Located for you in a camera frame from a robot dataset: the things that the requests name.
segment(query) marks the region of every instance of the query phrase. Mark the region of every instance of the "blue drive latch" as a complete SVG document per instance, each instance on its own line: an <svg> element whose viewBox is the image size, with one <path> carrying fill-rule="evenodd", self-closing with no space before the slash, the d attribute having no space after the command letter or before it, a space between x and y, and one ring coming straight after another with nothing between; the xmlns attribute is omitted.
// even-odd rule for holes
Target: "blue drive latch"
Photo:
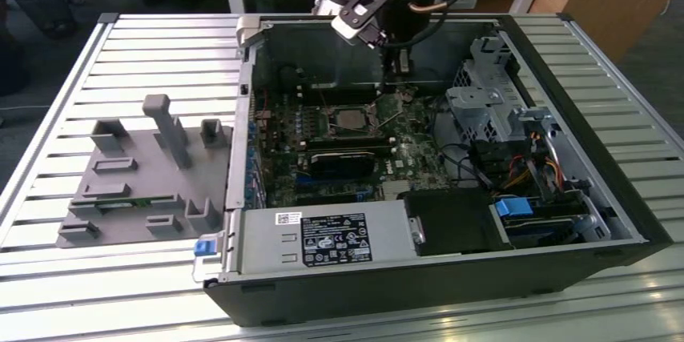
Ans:
<svg viewBox="0 0 684 342"><path fill-rule="evenodd" d="M494 206L499 216L522 216L532 215L532 206L527 198L502 198Z"/></svg>

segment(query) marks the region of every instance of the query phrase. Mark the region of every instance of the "red wire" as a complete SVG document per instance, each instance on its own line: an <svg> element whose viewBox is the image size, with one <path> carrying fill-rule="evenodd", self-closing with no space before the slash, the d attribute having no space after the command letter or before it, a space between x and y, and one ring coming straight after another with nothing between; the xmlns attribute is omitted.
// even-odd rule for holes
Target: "red wire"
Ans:
<svg viewBox="0 0 684 342"><path fill-rule="evenodd" d="M514 177L514 165L515 165L515 161L518 159L523 159L523 155L516 155L512 159L511 159L511 163L510 163L510 179Z"/></svg>

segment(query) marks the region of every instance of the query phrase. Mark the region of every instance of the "slotted metal table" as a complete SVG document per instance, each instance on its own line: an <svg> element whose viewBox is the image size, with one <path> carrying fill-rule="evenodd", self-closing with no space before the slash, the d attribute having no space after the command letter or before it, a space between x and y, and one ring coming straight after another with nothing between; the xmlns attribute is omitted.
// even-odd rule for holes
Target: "slotted metal table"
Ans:
<svg viewBox="0 0 684 342"><path fill-rule="evenodd" d="M671 233L674 246L560 293L240 328L192 280L192 239L76 249L54 246L94 150L88 134L96 119L118 117L128 130L150 129L143 98L166 93L174 100L171 113L186 127L198 127L207 117L234 122L238 15L120 15L95 27L0 196L0 340L676 338L684 333L682 139L574 22L556 15L516 20ZM523 81L543 105L536 81L527 76Z"/></svg>

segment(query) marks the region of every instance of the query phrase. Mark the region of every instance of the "motherboard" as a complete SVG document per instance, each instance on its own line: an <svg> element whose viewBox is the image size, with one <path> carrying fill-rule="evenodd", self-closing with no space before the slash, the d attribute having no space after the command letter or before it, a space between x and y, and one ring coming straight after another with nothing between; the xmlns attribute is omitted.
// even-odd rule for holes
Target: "motherboard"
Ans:
<svg viewBox="0 0 684 342"><path fill-rule="evenodd" d="M434 97L411 89L331 104L331 92L264 98L256 112L268 207L371 202L450 186L430 134Z"/></svg>

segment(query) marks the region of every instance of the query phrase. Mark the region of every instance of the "blue tab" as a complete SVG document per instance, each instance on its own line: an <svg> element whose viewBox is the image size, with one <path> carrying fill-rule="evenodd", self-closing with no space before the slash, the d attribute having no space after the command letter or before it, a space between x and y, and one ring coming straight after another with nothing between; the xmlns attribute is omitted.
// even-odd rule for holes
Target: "blue tab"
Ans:
<svg viewBox="0 0 684 342"><path fill-rule="evenodd" d="M195 243L195 256L216 255L216 240L200 239Z"/></svg>
<svg viewBox="0 0 684 342"><path fill-rule="evenodd" d="M532 207L527 198L502 198L494 206L499 212L499 216L532 215Z"/></svg>

